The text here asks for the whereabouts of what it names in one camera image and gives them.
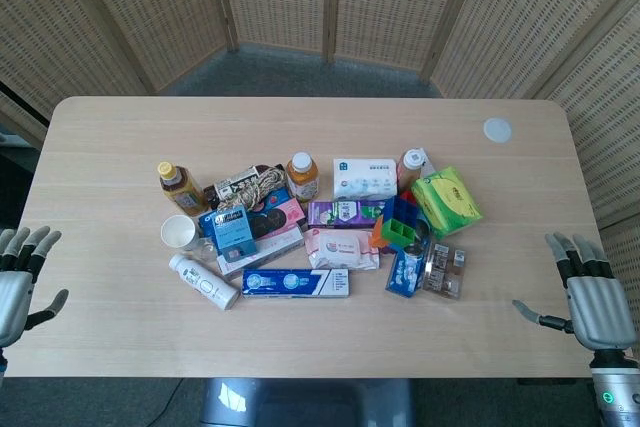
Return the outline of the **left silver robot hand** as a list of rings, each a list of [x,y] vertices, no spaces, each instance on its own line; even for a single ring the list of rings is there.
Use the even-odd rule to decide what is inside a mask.
[[[61,289],[49,306],[30,313],[36,283],[48,253],[61,239],[49,226],[1,232],[1,349],[16,343],[25,331],[55,318],[69,296]]]

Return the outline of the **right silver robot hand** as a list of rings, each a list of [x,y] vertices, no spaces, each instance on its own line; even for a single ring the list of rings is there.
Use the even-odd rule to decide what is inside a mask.
[[[637,333],[626,294],[604,250],[580,235],[568,238],[555,232],[545,241],[565,289],[570,317],[542,315],[516,299],[512,305],[525,319],[572,334],[594,352],[624,351],[635,344]]]

